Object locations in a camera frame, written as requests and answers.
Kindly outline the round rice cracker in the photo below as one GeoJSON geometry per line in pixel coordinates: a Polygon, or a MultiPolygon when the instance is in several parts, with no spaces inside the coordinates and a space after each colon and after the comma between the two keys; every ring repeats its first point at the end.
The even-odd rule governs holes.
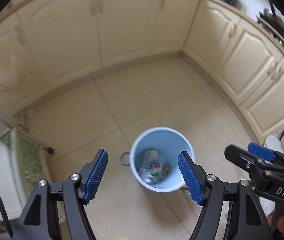
{"type": "Polygon", "coordinates": [[[163,170],[162,170],[162,175],[163,176],[167,176],[167,174],[170,172],[170,170],[171,170],[171,166],[170,165],[165,165],[163,167],[163,170]]]}

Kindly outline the green white tissue packet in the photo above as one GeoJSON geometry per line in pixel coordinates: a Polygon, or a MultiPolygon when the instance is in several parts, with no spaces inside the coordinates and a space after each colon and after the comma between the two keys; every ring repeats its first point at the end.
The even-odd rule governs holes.
{"type": "Polygon", "coordinates": [[[162,175],[163,168],[160,162],[151,163],[148,172],[153,177],[158,177],[162,175]]]}

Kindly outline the white tissue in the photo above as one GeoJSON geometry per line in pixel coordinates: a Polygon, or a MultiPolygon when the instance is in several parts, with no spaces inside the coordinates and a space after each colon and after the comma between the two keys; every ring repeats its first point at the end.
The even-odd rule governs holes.
{"type": "Polygon", "coordinates": [[[157,159],[159,152],[157,150],[146,150],[144,154],[152,157],[153,159],[157,159]]]}

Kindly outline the green patterned glass cabinet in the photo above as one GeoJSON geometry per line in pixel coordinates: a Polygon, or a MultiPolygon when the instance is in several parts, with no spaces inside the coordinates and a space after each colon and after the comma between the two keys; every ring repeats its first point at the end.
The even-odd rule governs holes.
{"type": "Polygon", "coordinates": [[[52,181],[45,160],[45,146],[17,129],[4,132],[0,141],[8,147],[10,165],[25,185],[34,187],[40,180],[52,181]]]}

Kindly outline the light blue plastic bucket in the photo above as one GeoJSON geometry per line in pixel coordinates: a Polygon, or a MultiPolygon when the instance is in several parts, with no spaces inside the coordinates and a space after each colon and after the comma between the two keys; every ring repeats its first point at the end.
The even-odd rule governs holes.
{"type": "Polygon", "coordinates": [[[154,127],[141,133],[134,141],[130,151],[120,156],[120,163],[130,167],[136,180],[145,188],[160,193],[176,191],[185,185],[178,167],[178,155],[185,151],[192,160],[195,160],[194,150],[184,135],[168,127],[154,127]],[[167,176],[141,178],[139,166],[146,150],[157,150],[158,158],[152,163],[160,162],[162,168],[170,165],[167,176]]]}

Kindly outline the white plastic bag hanging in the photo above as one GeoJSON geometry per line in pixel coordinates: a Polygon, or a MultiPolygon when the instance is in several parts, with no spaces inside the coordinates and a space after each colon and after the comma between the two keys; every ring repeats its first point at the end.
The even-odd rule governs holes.
{"type": "Polygon", "coordinates": [[[15,53],[7,57],[0,57],[0,92],[7,93],[14,90],[20,79],[20,72],[15,53]]]}

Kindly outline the black wok with lid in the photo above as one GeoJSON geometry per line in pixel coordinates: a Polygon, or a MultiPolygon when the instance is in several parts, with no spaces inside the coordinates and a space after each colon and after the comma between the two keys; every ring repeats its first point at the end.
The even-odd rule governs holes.
{"type": "Polygon", "coordinates": [[[273,3],[269,1],[270,9],[265,8],[263,13],[259,12],[261,19],[265,20],[284,38],[284,21],[276,15],[273,3]]]}

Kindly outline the lower cream cabinets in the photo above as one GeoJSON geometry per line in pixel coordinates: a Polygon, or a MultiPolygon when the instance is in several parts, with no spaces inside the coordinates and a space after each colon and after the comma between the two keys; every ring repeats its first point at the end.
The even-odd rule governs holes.
{"type": "Polygon", "coordinates": [[[218,0],[24,0],[0,17],[0,57],[15,53],[15,115],[103,69],[182,52],[231,98],[259,140],[284,128],[284,49],[218,0]]]}

